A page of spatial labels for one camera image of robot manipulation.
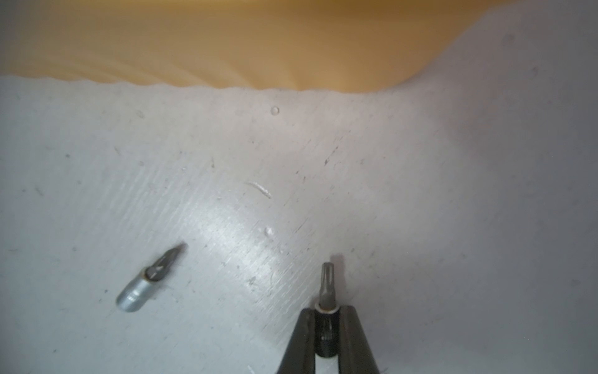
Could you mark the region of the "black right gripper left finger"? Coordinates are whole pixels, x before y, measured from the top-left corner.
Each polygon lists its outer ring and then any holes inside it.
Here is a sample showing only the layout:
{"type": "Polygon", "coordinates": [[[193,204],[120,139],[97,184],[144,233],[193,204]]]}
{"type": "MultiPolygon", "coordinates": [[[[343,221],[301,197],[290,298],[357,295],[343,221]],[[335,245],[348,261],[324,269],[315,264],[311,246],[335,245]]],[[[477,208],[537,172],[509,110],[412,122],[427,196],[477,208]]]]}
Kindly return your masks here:
{"type": "Polygon", "coordinates": [[[303,309],[297,318],[277,374],[315,374],[315,339],[315,311],[303,309]]]}

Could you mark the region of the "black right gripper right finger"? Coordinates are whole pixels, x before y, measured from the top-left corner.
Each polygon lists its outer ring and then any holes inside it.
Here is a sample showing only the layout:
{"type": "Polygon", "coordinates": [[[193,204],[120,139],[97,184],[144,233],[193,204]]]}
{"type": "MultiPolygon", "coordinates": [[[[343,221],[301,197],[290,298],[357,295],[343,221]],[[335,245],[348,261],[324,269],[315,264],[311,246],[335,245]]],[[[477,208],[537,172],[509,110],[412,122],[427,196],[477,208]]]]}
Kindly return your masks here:
{"type": "Polygon", "coordinates": [[[357,310],[351,305],[339,309],[338,366],[339,374],[380,374],[357,310]]]}

